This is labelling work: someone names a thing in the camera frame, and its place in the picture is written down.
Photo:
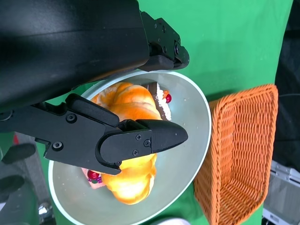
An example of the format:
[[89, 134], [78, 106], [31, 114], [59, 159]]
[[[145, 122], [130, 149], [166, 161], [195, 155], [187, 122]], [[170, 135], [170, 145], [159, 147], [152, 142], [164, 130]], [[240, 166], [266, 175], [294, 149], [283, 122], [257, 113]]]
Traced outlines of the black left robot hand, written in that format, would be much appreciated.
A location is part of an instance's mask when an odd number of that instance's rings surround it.
[[122, 161], [188, 139], [178, 124], [126, 120], [72, 94], [120, 72], [189, 64], [179, 34], [136, 0], [3, 0], [0, 130], [35, 137], [45, 158], [116, 175]]

